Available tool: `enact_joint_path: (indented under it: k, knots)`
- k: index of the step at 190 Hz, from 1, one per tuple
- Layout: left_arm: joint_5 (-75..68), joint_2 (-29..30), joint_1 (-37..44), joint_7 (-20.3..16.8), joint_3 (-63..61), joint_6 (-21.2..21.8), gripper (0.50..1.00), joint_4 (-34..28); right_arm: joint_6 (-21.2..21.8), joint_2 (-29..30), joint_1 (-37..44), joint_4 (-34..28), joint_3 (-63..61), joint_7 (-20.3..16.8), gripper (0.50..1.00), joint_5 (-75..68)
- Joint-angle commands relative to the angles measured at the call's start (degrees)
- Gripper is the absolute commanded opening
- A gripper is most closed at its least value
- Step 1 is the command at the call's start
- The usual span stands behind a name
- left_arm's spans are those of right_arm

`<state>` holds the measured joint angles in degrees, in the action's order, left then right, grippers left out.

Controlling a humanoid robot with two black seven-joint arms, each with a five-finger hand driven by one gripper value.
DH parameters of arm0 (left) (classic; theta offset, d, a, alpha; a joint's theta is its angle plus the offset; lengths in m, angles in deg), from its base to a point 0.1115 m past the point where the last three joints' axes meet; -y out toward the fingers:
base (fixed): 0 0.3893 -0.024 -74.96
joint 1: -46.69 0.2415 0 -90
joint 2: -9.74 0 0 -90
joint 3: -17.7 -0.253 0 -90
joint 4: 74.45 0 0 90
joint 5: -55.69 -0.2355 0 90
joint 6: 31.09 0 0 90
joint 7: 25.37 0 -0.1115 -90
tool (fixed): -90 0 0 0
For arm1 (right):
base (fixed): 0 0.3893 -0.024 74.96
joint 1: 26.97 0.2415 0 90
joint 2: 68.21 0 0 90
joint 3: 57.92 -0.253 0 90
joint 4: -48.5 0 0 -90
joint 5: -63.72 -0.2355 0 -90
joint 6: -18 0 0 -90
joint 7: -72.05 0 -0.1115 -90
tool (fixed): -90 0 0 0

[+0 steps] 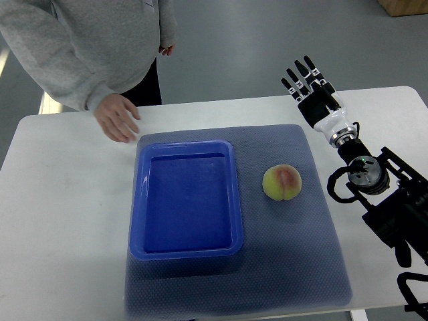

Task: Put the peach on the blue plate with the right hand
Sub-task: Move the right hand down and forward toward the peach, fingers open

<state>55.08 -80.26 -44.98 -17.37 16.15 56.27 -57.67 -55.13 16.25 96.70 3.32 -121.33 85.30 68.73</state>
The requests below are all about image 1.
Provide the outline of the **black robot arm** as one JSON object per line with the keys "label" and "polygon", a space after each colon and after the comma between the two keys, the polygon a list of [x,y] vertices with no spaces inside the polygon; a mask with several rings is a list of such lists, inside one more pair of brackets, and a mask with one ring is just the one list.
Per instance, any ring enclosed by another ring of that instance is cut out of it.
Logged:
{"label": "black robot arm", "polygon": [[321,132],[345,165],[328,178],[327,192],[338,203],[358,201],[362,219],[395,251],[402,268],[412,265],[411,252],[427,260],[427,179],[387,147],[371,154],[360,139],[360,123],[348,119],[346,100],[313,61],[304,56],[281,80],[308,125]]}

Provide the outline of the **person's left hand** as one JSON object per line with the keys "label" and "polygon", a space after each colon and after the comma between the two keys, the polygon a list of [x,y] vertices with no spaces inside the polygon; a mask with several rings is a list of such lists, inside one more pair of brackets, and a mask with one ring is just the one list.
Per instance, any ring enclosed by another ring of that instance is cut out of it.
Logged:
{"label": "person's left hand", "polygon": [[171,56],[176,48],[176,45],[171,45],[169,47],[162,47],[160,46],[158,49],[159,54],[162,56]]}

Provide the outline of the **person's right hand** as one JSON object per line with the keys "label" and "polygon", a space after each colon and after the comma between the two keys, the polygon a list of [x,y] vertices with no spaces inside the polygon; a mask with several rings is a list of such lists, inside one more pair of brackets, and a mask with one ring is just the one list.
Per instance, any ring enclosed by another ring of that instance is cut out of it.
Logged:
{"label": "person's right hand", "polygon": [[137,107],[120,94],[105,97],[94,111],[94,116],[103,133],[114,142],[129,143],[136,140],[140,120]]}

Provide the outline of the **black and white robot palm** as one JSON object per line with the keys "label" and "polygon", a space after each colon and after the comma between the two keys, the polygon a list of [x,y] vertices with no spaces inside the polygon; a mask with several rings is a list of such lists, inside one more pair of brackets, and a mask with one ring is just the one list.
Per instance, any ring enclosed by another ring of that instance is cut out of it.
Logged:
{"label": "black and white robot palm", "polygon": [[304,62],[306,66],[298,60],[295,60],[294,64],[310,89],[290,68],[286,72],[301,94],[287,79],[282,78],[281,83],[292,98],[298,102],[298,109],[305,121],[316,132],[322,133],[327,141],[356,139],[356,125],[348,120],[347,109],[338,92],[329,82],[326,82],[308,56],[304,56]]}

